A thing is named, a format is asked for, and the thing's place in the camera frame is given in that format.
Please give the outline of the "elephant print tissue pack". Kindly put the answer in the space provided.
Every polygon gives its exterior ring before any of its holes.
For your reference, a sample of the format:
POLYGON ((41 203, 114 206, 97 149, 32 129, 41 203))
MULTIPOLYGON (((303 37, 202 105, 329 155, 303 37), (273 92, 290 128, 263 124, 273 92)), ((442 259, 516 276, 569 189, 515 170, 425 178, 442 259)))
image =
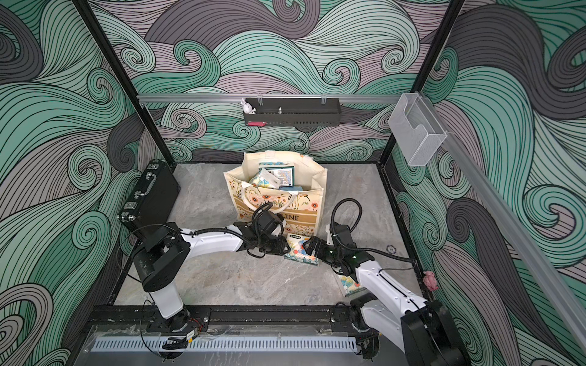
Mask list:
POLYGON ((249 183, 258 188, 278 189, 281 187, 280 179, 267 169, 259 170, 249 183))
POLYGON ((340 285, 340 290, 344 297, 349 297, 365 290, 364 287, 349 276, 339 275, 337 277, 339 279, 338 285, 340 285))
POLYGON ((304 244, 310 239, 309 236, 300 236, 298 234, 289 233, 286 240, 290 251, 283 256, 284 259, 319 266, 319 259, 315 256, 309 255, 305 250, 304 244))

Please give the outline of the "light blue puppy tissue pack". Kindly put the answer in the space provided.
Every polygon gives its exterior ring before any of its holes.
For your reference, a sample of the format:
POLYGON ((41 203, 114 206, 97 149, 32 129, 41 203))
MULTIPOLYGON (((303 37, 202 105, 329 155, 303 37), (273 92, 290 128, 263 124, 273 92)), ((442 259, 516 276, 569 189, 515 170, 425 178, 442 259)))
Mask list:
POLYGON ((281 191, 286 191, 286 192, 303 192, 303 187, 301 186, 282 186, 279 188, 279 190, 281 191))

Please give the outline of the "floral canvas tote bag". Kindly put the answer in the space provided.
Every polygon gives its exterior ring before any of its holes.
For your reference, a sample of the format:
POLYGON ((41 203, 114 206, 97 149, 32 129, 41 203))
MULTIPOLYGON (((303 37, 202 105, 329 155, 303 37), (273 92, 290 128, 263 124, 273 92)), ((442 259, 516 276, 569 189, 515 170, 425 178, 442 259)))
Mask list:
POLYGON ((239 221, 248 221, 262 204, 271 203, 271 212, 285 219, 285 233, 315 236, 324 217, 327 169, 311 156, 288 151, 246 153, 241 165, 224 173, 229 195, 239 221), (303 192, 258 188, 249 183, 261 162, 288 162, 295 165, 295 185, 303 192))

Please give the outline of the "green barcode tissue pack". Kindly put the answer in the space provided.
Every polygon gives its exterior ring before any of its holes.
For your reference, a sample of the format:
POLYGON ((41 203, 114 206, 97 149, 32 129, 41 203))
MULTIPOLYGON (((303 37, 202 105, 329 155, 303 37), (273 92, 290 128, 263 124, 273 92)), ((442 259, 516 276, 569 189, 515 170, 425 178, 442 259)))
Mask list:
POLYGON ((282 187, 295 185, 295 165, 288 162, 261 162, 259 170, 265 169, 280 181, 282 187))

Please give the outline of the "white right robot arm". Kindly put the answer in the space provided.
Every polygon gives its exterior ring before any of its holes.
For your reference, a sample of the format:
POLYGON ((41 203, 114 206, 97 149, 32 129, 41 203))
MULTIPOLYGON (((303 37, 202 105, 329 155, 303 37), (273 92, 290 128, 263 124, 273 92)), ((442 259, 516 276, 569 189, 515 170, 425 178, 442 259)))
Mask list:
POLYGON ((351 278, 368 293, 352 301, 349 318, 358 333, 358 354, 372 359, 384 336, 402 351, 409 365, 470 365, 464 341, 450 311, 408 290, 376 260, 383 251, 360 247, 352 238, 357 227, 340 224, 334 215, 327 239, 311 237, 303 247, 338 274, 351 278))

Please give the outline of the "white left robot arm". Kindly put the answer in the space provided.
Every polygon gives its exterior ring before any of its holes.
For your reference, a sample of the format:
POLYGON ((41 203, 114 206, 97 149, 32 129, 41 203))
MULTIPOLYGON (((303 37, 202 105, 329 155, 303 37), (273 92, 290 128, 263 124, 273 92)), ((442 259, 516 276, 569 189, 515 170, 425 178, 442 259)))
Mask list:
POLYGON ((253 212, 251 221, 226 227, 201 230, 181 229, 174 223, 160 224, 132 249, 131 259, 143 291, 157 306, 166 322, 187 322, 186 305, 175 283, 183 265, 194 258, 214 253, 245 252, 262 259, 265 255, 283 256, 291 248, 286 240, 287 221, 263 204, 253 212))

